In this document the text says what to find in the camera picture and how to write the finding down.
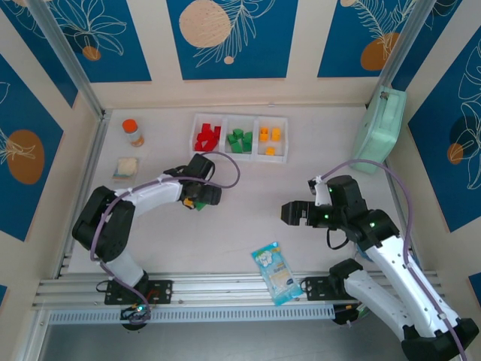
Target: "wire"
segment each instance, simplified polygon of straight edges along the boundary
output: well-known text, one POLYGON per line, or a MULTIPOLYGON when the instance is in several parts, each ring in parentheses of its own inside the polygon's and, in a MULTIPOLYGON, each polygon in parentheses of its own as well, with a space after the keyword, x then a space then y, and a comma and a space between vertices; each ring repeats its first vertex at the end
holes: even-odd
POLYGON ((349 243, 349 239, 346 237, 346 240, 345 240, 343 243, 339 244, 339 245, 336 246, 336 247, 332 247, 332 246, 331 246, 331 237, 330 237, 330 235, 329 235, 329 232, 330 232, 330 231, 331 231, 331 230, 328 229, 327 235, 326 235, 326 237, 325 237, 329 248, 331 248, 332 250, 340 250, 342 247, 347 246, 347 244, 349 243))
MULTIPOLYGON (((351 160, 348 160, 344 163, 339 164, 334 169, 328 171, 326 174, 321 176, 321 180, 326 179, 327 177, 331 176, 336 171, 345 167, 346 165, 351 165, 353 163, 369 163, 369 164, 374 164, 374 165, 378 166, 379 168, 382 168, 386 173, 389 173, 396 180, 396 182, 398 182, 399 186, 403 190, 404 196, 406 197, 406 201, 407 201, 407 225, 406 225, 406 236, 404 237, 404 244, 403 244, 403 261, 404 261, 404 264, 407 267, 407 270, 409 271, 411 276, 414 278, 416 283, 419 285, 422 292, 426 295, 426 297, 428 297, 429 301, 433 305, 436 312, 439 315, 444 314, 443 309, 439 306, 435 297, 433 295, 431 295, 431 292, 429 292, 428 288, 423 284, 423 282, 421 281, 421 279, 419 278, 417 273, 413 270, 413 268, 409 267, 409 265, 410 265, 409 249, 410 249, 410 245, 411 245, 411 229, 413 228, 414 210, 413 210, 413 203, 411 201, 411 196, 410 196, 409 190, 407 189, 404 182, 399 178, 399 176, 396 173, 394 173, 391 169, 386 167, 384 164, 374 162, 373 160, 351 159, 351 160)), ((461 359, 463 361, 467 361, 467 356, 466 356, 466 353, 464 352, 464 348, 461 344, 461 341, 459 341, 459 337, 456 334, 454 328, 452 327, 452 324, 449 322, 447 317, 443 318, 443 322, 446 325, 447 329, 449 330, 449 333, 451 334, 452 338, 454 339, 454 342, 456 343, 456 346, 458 347, 459 355, 461 356, 461 359)))
POLYGON ((134 287, 131 287, 129 286, 128 284, 126 284, 125 282, 123 282, 122 280, 120 280, 108 267, 105 263, 103 263, 98 257, 95 256, 95 250, 97 248, 97 243, 98 243, 98 238, 100 237, 100 233, 102 231, 102 228, 104 227, 104 224, 105 222, 107 221, 107 218, 108 216, 110 215, 110 213, 112 212, 113 208, 116 206, 116 204, 118 202, 120 202, 123 198, 125 198, 126 196, 132 194, 132 193, 135 193, 139 190, 142 190, 144 188, 147 188, 147 187, 151 187, 151 186, 155 186, 157 184, 160 184, 160 183, 171 183, 171 182, 178 182, 178 181, 196 181, 196 182, 200 182, 200 183, 203 183, 203 184, 208 184, 208 185, 211 185, 211 186, 215 186, 215 187, 219 187, 219 188, 224 188, 224 189, 229 189, 229 188, 232 188, 232 187, 235 187, 237 185, 237 183, 239 183, 239 180, 241 178, 241 170, 239 169, 239 165, 237 165, 237 163, 230 157, 228 156, 227 154, 225 153, 221 153, 221 152, 217 152, 217 151, 211 151, 211 152, 205 152, 205 153, 202 153, 201 155, 202 156, 205 156, 205 155, 208 155, 208 154, 218 154, 220 156, 224 156, 225 158, 227 158, 229 161, 231 161, 231 163, 234 165, 235 167, 235 170, 237 171, 237 177, 234 181, 234 183, 232 184, 229 184, 228 186, 225 186, 225 185, 222 185, 222 184, 217 184, 217 183, 214 183, 214 182, 211 182, 210 180, 205 180, 205 179, 202 179, 202 178, 196 178, 196 177, 170 177, 170 178, 162 178, 162 180, 159 180, 159 179, 155 179, 155 180, 152 180, 150 182, 146 182, 144 184, 141 184, 139 186, 136 186, 134 187, 130 192, 125 192, 123 194, 121 194, 120 196, 117 196, 117 198, 115 198, 107 207, 107 209, 105 210, 105 212, 102 214, 101 218, 100 218, 100 221, 98 222, 98 225, 97 225, 97 229, 95 230, 95 234, 93 236, 93 239, 92 239, 92 245, 90 246, 90 260, 93 261, 93 262, 98 262, 98 264, 100 265, 100 267, 105 271, 105 273, 107 273, 110 277, 112 277, 112 279, 114 281, 116 281, 120 286, 126 288, 127 290, 133 292, 142 302, 143 304, 145 305, 146 307, 146 311, 145 311, 145 314, 141 317, 135 317, 135 319, 130 319, 129 318, 129 322, 130 324, 132 325, 140 325, 142 323, 145 323, 147 320, 150 319, 150 315, 151 315, 151 308, 150 308, 150 305, 149 305, 149 302, 147 301, 147 298, 142 294, 140 293, 139 291, 137 291, 134 287))
POLYGON ((104 283, 106 283, 106 282, 108 282, 108 280, 105 280, 105 281, 102 281, 102 282, 98 282, 98 283, 97 283, 97 286, 95 286, 95 290, 96 290, 97 292, 99 292, 99 293, 106 293, 106 292, 107 292, 107 289, 105 289, 105 290, 103 290, 103 291, 98 289, 98 286, 100 286, 101 284, 104 284, 104 283))
POLYGON ((302 292, 307 293, 307 288, 306 288, 306 287, 304 287, 304 288, 302 287, 302 284, 305 284, 305 283, 306 283, 306 278, 303 279, 303 280, 300 282, 299 287, 301 288, 302 292))

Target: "beige wall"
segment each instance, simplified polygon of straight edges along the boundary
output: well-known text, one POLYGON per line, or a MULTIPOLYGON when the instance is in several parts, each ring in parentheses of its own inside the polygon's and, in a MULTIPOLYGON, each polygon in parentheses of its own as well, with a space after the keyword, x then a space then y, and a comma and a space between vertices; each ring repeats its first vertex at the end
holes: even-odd
POLYGON ((28 328, 27 311, 42 278, 49 278, 71 217, 97 120, 78 97, 71 109, 0 11, 0 54, 62 127, 53 161, 26 242, 0 232, 0 284, 8 287, 0 313, 0 359, 13 359, 28 328))
MULTIPOLYGON (((407 183, 414 204, 416 248, 426 268, 437 270, 451 306, 481 327, 481 309, 467 277, 481 271, 481 218, 450 233, 407 122, 479 28, 481 2, 464 0, 407 88, 404 126, 390 164, 407 183)), ((481 337, 470 347, 481 355, 481 337)))

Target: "orange circle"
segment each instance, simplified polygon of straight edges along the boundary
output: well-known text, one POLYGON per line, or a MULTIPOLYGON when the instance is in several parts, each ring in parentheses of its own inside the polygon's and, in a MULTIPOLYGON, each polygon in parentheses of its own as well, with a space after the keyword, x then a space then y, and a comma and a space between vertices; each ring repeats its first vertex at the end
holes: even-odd
POLYGON ((370 71, 382 70, 398 38, 399 33, 390 32, 369 43, 362 51, 362 68, 370 71))
POLYGON ((463 147, 458 143, 453 143, 448 148, 448 160, 456 165, 463 160, 463 147))
POLYGON ((89 45, 82 49, 82 54, 92 62, 96 62, 101 56, 100 51, 98 51, 96 47, 91 47, 89 45))
POLYGON ((195 0, 179 18, 182 36, 193 47, 215 47, 231 33, 231 20, 212 0, 195 0))
POLYGON ((344 6, 345 8, 349 6, 353 6, 355 4, 356 0, 340 0, 341 6, 344 6))
POLYGON ((137 122, 134 119, 124 120, 122 123, 122 127, 123 130, 125 130, 127 133, 136 132, 138 129, 137 122))
POLYGON ((40 179, 45 165, 44 145, 40 138, 29 130, 17 130, 7 142, 8 169, 12 176, 23 184, 35 184, 40 179))

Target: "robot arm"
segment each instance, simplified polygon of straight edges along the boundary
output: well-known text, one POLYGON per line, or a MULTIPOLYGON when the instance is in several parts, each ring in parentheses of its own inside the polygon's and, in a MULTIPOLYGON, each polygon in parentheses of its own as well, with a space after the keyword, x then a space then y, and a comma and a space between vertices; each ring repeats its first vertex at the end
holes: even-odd
POLYGON ((282 220, 298 226, 301 218, 314 228, 341 229, 381 269, 401 301, 391 296, 371 279, 354 259, 347 259, 329 271, 334 291, 363 302, 401 340, 409 360, 449 360, 459 354, 445 319, 453 326, 465 349, 479 330, 472 319, 459 316, 441 299, 418 265, 403 258, 404 242, 389 216, 380 210, 369 210, 358 184, 350 176, 334 177, 322 185, 320 177, 309 181, 315 202, 294 201, 283 206, 282 220), (325 202, 330 197, 330 204, 325 202), (439 302, 438 312, 422 286, 439 302))
POLYGON ((160 205, 177 201, 191 209, 219 204, 222 195, 219 187, 195 181, 199 178, 210 179, 214 170, 212 161, 195 154, 187 166, 165 171, 157 180, 141 189, 109 190, 99 187, 92 192, 74 225, 72 235, 84 248, 91 250, 95 231, 108 205, 120 195, 131 193, 117 202, 110 218, 103 225, 95 255, 115 278, 145 294, 148 275, 126 250, 133 219, 160 205))

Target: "blue snack package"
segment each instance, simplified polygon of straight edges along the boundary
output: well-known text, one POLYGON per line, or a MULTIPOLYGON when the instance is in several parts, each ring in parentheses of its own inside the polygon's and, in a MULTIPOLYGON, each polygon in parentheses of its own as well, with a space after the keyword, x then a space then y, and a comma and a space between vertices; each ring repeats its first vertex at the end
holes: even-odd
POLYGON ((292 276, 277 242, 253 252, 252 255, 261 269, 261 275, 276 306, 302 295, 301 286, 292 276))

